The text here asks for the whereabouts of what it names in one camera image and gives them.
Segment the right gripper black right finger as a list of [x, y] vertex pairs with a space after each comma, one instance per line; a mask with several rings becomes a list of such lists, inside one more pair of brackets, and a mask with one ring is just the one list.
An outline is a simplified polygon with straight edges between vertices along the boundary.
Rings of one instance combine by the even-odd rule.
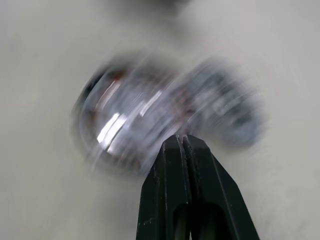
[[191, 135], [183, 138], [191, 191], [192, 240], [260, 240], [236, 182]]

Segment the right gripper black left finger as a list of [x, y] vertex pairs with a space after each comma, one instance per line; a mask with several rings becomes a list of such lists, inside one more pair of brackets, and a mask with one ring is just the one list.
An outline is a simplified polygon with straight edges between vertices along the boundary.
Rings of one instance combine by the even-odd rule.
[[188, 240], [191, 190], [177, 135], [165, 140], [141, 188], [136, 240]]

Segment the blurry grey-blue round object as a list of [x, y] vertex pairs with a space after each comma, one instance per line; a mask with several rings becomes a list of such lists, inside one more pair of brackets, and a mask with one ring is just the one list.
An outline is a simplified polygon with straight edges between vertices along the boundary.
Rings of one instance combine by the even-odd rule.
[[256, 92], [227, 62], [201, 62], [176, 89], [186, 111], [186, 134], [212, 136], [236, 148], [250, 147], [260, 138], [264, 121]]

